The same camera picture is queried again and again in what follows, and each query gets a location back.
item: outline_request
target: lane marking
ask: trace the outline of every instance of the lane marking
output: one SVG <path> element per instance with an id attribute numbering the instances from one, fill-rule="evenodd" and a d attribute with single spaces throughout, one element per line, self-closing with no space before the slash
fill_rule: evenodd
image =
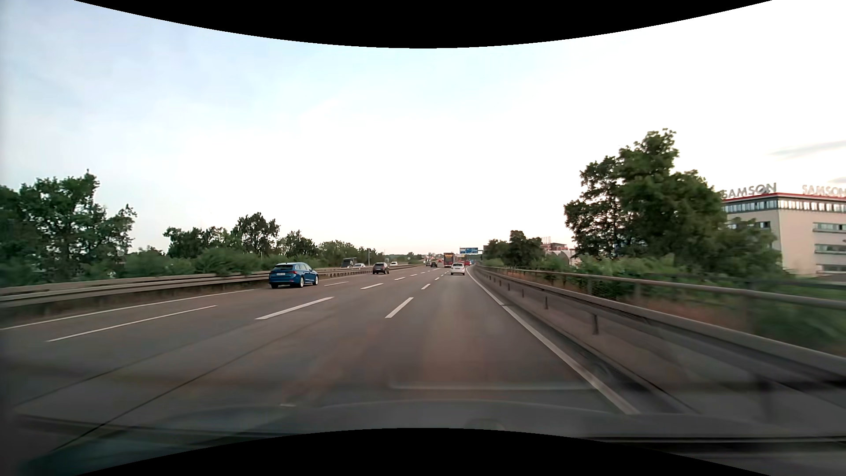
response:
<path id="1" fill-rule="evenodd" d="M 567 353 L 558 348 L 558 346 L 552 343 L 551 340 L 547 339 L 546 336 L 538 332 L 537 329 L 529 325 L 529 323 L 525 322 L 523 318 L 517 315 L 517 313 L 506 307 L 504 302 L 497 299 L 497 297 L 494 296 L 490 291 L 488 291 L 485 286 L 481 285 L 481 283 L 477 281 L 472 274 L 470 275 L 470 278 L 476 284 L 478 284 L 479 287 L 485 293 L 487 293 L 488 296 L 490 296 L 494 301 L 496 301 L 502 309 L 505 309 L 506 313 L 511 314 L 512 318 L 516 319 L 517 322 L 519 322 L 521 325 L 523 325 L 523 327 L 526 328 L 526 330 L 531 332 L 531 334 L 535 336 L 537 340 L 543 342 L 544 346 L 547 346 L 547 348 L 552 351 L 555 355 L 557 355 L 558 358 L 567 363 L 567 365 L 569 365 L 573 370 L 575 370 L 577 374 L 581 375 L 582 379 L 587 380 L 587 382 L 591 384 L 593 388 L 599 390 L 599 393 L 605 396 L 605 398 L 607 398 L 611 403 L 616 405 L 617 408 L 623 411 L 623 413 L 627 415 L 637 415 L 640 413 L 638 412 L 637 408 L 633 407 L 630 403 L 624 400 L 623 397 L 621 397 L 617 392 L 608 387 L 608 385 L 605 385 L 605 383 L 599 380 L 594 374 L 591 374 L 591 372 L 587 368 L 582 367 L 580 363 L 573 360 L 571 356 L 567 355 Z"/>
<path id="2" fill-rule="evenodd" d="M 58 337 L 57 339 L 50 339 L 50 340 L 48 340 L 47 342 L 55 342 L 55 341 L 57 341 L 57 340 L 70 339 L 71 337 L 79 337 L 80 335 L 93 334 L 93 333 L 95 333 L 95 332 L 100 332 L 100 331 L 102 331 L 102 330 L 115 329 L 115 328 L 118 328 L 118 327 L 124 327 L 125 325 L 137 324 L 137 323 L 143 323 L 143 322 L 146 322 L 146 321 L 152 321 L 153 319 L 167 318 L 167 317 L 170 317 L 170 316 L 175 316 L 175 315 L 177 315 L 177 314 L 192 313 L 192 312 L 194 312 L 194 311 L 201 311 L 201 310 L 203 310 L 203 309 L 208 309 L 208 308 L 210 308 L 210 307 L 217 307 L 217 304 L 215 304 L 214 306 L 198 307 L 198 308 L 196 308 L 196 309 L 190 309 L 190 310 L 188 310 L 188 311 L 179 311 L 178 313 L 170 313 L 170 314 L 165 314 L 165 315 L 163 315 L 163 316 L 156 316 L 155 318 L 146 318 L 146 319 L 141 319 L 141 320 L 138 320 L 138 321 L 132 321 L 131 323 L 123 323 L 123 324 L 118 324 L 118 325 L 111 325 L 111 326 L 109 326 L 109 327 L 104 327 L 104 328 L 102 328 L 102 329 L 89 330 L 89 331 L 86 331 L 86 332 L 80 332 L 80 333 L 78 333 L 78 334 L 65 335 L 64 337 Z"/>
<path id="3" fill-rule="evenodd" d="M 393 316 L 395 316 L 395 315 L 399 312 L 399 310 L 400 310 L 400 309 L 402 309 L 403 307 L 405 307 L 405 305 L 406 305 L 406 304 L 408 304 L 409 302 L 411 302 L 411 300 L 412 300 L 412 299 L 414 299 L 414 298 L 413 298 L 413 297 L 410 297 L 410 298 L 406 299 L 405 301 L 403 301 L 403 303 L 402 303 L 402 304 L 400 304 L 399 306 L 397 306 L 397 308 L 396 308 L 396 309 L 392 310 L 390 314 L 388 314 L 387 316 L 385 316 L 385 319 L 390 319 L 390 318 L 392 318 Z"/>
<path id="4" fill-rule="evenodd" d="M 245 289 L 245 290 L 241 290 L 241 291 L 218 292 L 217 294 L 205 294 L 203 296 L 183 297 L 183 298 L 180 298 L 180 299 L 171 299 L 170 301 L 148 302 L 146 304 L 136 304 L 134 306 L 118 307 L 118 308 L 115 308 L 115 309 L 107 309 L 105 311 L 95 311 L 93 313 L 76 314 L 75 316 L 68 316 L 66 318 L 55 318 L 55 319 L 48 319 L 46 321 L 38 321 L 36 323 L 13 325 L 13 326 L 10 326 L 10 327 L 0 328 L 0 330 L 17 329 L 19 327 L 27 327 L 27 326 L 30 326 L 30 325 L 54 323 L 56 321 L 64 321 L 65 319 L 83 318 L 85 316 L 93 316 L 94 314 L 113 313 L 115 311 L 123 311 L 124 309 L 135 309 L 136 307 L 155 306 L 156 304 L 167 304 L 169 302 L 188 301 L 189 299 L 200 299 L 201 297 L 222 296 L 224 294 L 234 294 L 236 292 L 246 292 L 246 291 L 255 291 L 255 290 Z"/>
<path id="5" fill-rule="evenodd" d="M 324 297 L 323 299 L 318 299 L 317 301 L 307 302 L 306 304 L 300 304 L 299 306 L 289 307 L 288 309 L 285 309 L 283 311 L 277 311 L 273 314 L 267 314 L 266 316 L 261 316 L 260 318 L 255 318 L 255 320 L 260 321 L 262 319 L 273 318 L 273 317 L 276 317 L 276 316 L 281 315 L 281 314 L 290 313 L 291 311 L 296 311 L 297 309 L 302 309 L 303 307 L 308 307 L 308 306 L 311 306 L 313 304 L 317 304 L 318 302 L 329 301 L 330 299 L 333 299 L 334 297 L 335 296 Z"/>

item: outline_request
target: building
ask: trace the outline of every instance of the building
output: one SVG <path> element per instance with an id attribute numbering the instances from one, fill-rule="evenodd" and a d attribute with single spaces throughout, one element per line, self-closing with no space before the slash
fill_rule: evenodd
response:
<path id="1" fill-rule="evenodd" d="M 563 243 L 552 242 L 541 243 L 541 248 L 543 248 L 543 251 L 547 252 L 547 254 L 549 254 L 549 252 L 563 252 L 569 250 L 568 245 L 564 245 Z"/>
<path id="2" fill-rule="evenodd" d="M 846 191 L 805 185 L 803 194 L 776 192 L 775 184 L 723 192 L 729 219 L 755 219 L 772 231 L 782 265 L 803 276 L 846 274 Z"/>

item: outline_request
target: vegetation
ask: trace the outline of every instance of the vegetation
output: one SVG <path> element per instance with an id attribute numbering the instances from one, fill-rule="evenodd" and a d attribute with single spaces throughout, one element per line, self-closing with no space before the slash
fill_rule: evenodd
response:
<path id="1" fill-rule="evenodd" d="M 74 280 L 214 273 L 249 274 L 276 263 L 301 261 L 312 268 L 339 266 L 344 258 L 390 261 L 375 249 L 344 241 L 316 244 L 300 230 L 279 237 L 276 219 L 245 215 L 231 230 L 168 227 L 167 251 L 130 251 L 136 214 L 127 205 L 115 214 L 94 201 L 100 183 L 82 177 L 37 179 L 15 191 L 0 185 L 0 286 Z M 409 252 L 396 261 L 418 263 Z"/>
<path id="2" fill-rule="evenodd" d="M 649 132 L 617 156 L 589 163 L 581 172 L 585 188 L 565 205 L 579 263 L 544 256 L 539 238 L 512 230 L 508 241 L 488 241 L 486 266 L 671 280 L 701 285 L 753 288 L 843 300 L 837 289 L 806 286 L 783 271 L 776 237 L 754 220 L 731 222 L 722 198 L 696 170 L 674 172 L 674 132 Z M 538 274 L 532 279 L 594 296 L 677 312 L 697 318 L 693 309 L 717 315 L 739 330 L 771 339 L 846 355 L 846 313 L 819 307 L 754 300 L 710 292 L 635 286 L 611 280 Z M 676 308 L 667 307 L 678 303 Z"/>

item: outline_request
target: blue station wagon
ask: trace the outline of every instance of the blue station wagon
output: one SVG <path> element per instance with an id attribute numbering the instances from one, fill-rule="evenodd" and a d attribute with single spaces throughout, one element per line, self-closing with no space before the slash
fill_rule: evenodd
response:
<path id="1" fill-rule="evenodd" d="M 268 276 L 270 287 L 290 285 L 301 288 L 306 283 L 317 286 L 317 272 L 305 263 L 280 263 L 273 267 Z"/>

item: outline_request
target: samson sign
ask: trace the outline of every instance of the samson sign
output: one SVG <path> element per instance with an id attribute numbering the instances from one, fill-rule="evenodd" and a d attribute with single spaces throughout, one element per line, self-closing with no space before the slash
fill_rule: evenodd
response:
<path id="1" fill-rule="evenodd" d="M 846 189 L 823 185 L 802 185 L 802 193 L 814 196 L 846 196 Z"/>
<path id="2" fill-rule="evenodd" d="M 775 191 L 776 183 L 773 182 L 772 184 L 750 185 L 737 190 L 732 189 L 728 191 L 728 193 L 726 193 L 725 190 L 720 190 L 720 195 L 722 195 L 723 200 L 725 200 L 726 198 L 737 198 L 739 196 L 764 195 L 765 193 L 775 193 Z"/>

